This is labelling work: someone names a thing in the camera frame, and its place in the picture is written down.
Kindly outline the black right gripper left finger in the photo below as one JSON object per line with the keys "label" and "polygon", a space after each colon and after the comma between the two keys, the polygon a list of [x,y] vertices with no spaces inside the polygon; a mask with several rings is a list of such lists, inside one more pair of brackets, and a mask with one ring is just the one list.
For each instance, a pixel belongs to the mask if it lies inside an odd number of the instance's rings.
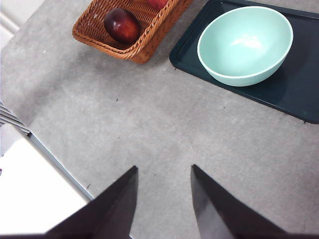
{"label": "black right gripper left finger", "polygon": [[43,234],[2,239],[129,239],[138,196],[138,167],[132,166],[94,200]]}

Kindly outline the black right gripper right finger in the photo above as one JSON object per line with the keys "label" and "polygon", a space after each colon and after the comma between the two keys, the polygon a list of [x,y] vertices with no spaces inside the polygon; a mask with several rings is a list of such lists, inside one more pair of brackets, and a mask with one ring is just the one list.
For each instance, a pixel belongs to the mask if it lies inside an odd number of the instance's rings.
{"label": "black right gripper right finger", "polygon": [[317,239],[289,233],[239,201],[196,164],[190,173],[192,203],[202,239]]}

